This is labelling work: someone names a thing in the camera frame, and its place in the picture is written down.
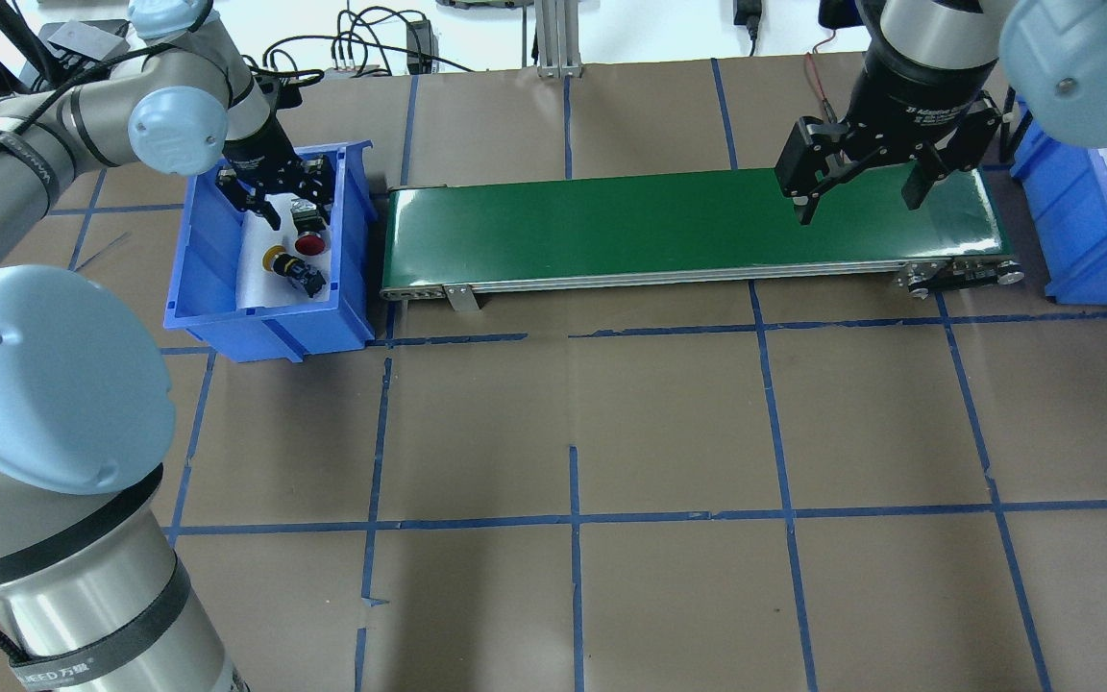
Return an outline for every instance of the black tube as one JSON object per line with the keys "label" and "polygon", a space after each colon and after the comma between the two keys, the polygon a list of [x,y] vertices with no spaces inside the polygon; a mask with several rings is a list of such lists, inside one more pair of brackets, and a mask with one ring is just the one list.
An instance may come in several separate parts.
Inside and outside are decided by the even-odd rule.
{"label": "black tube", "polygon": [[37,39],[37,34],[6,0],[0,0],[0,31],[23,54],[28,64],[45,76],[50,87],[58,86],[62,82],[66,70],[62,69],[58,58],[49,52],[42,40]]}

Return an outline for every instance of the blue plastic bin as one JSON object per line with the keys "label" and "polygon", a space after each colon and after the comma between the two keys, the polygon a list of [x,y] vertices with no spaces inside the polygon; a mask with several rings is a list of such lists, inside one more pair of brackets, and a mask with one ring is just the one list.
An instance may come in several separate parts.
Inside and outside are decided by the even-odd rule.
{"label": "blue plastic bin", "polygon": [[184,329],[237,362],[289,359],[311,353],[352,351],[365,345],[374,330],[365,319],[366,223],[370,205],[361,153],[369,142],[302,146],[304,158],[327,154],[335,165],[335,203],[331,211],[331,276],[321,302],[276,308],[237,307],[237,262],[242,219],[216,188],[216,172],[187,184],[182,229],[173,259],[165,310],[166,329]]}
{"label": "blue plastic bin", "polygon": [[1015,153],[1041,249],[1045,292],[1058,302],[1107,306],[1107,166],[1095,149],[1054,141],[1036,123]]}

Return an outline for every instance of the white background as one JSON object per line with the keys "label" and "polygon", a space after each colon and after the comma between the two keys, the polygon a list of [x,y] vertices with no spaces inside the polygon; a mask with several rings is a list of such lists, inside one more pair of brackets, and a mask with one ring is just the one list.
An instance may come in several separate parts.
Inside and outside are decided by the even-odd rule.
{"label": "white background", "polygon": [[[124,18],[126,0],[18,0],[28,22],[39,30],[45,22],[70,18]],[[334,33],[341,0],[216,0],[225,25],[244,53],[259,56],[273,40],[298,33]],[[354,11],[373,4],[352,0]],[[535,14],[528,10],[528,35],[521,37],[519,10],[477,8],[454,10],[434,0],[382,1],[396,10],[430,14],[438,35],[439,54],[474,70],[514,70],[519,66],[521,40],[531,41]],[[817,0],[765,0],[759,54],[804,53],[827,37],[818,27]],[[404,25],[390,21],[376,27],[382,43],[404,47]],[[580,53],[584,62],[662,62],[700,58],[730,58],[749,52],[744,27],[733,25],[733,0],[581,0]],[[863,51],[863,28],[840,32],[825,51]],[[303,42],[287,48],[303,68],[329,68],[329,42]],[[18,70],[22,58],[0,34],[0,59]],[[396,54],[394,65],[403,64]],[[396,72],[402,71],[396,66]]]}

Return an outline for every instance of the grey strap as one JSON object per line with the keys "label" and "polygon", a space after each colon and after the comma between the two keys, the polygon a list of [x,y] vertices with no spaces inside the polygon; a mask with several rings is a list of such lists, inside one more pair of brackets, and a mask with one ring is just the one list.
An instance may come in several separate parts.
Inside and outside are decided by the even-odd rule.
{"label": "grey strap", "polygon": [[48,197],[45,214],[49,214],[49,209],[54,208],[58,198],[62,196],[62,185],[59,184],[54,166],[49,165],[45,157],[37,153],[37,149],[32,148],[32,144],[28,144],[17,133],[0,130],[0,145],[19,162],[30,167],[37,179],[45,187],[45,197]]}
{"label": "grey strap", "polygon": [[147,608],[117,631],[74,652],[11,667],[27,692],[74,688],[113,673],[139,658],[177,621],[190,596],[190,578],[179,560],[165,588]]}

